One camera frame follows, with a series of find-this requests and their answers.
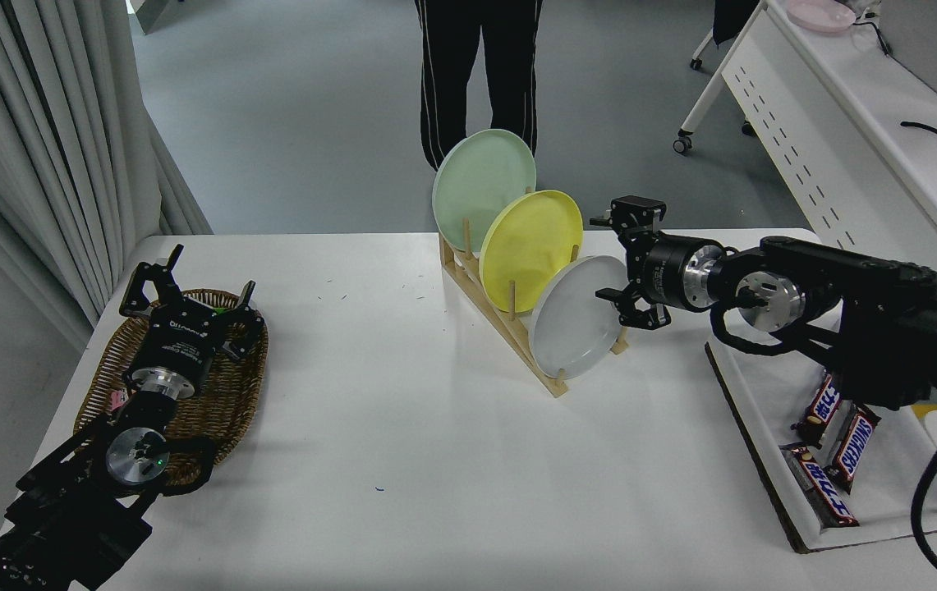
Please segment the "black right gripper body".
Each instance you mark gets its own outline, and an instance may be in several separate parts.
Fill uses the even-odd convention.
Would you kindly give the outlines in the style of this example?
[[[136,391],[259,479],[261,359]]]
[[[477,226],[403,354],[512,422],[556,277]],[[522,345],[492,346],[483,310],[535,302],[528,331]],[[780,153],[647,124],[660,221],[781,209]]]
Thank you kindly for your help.
[[[690,236],[638,232],[628,247],[629,292],[651,304],[692,309],[683,279],[694,252]]]

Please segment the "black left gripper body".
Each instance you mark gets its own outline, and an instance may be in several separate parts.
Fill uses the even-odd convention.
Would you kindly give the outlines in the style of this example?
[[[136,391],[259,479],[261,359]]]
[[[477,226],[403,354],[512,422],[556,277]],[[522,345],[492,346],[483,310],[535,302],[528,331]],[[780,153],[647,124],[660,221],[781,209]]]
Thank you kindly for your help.
[[[130,383],[168,373],[179,375],[179,386],[201,387],[228,329],[228,318],[198,300],[153,307],[148,332],[130,363]]]

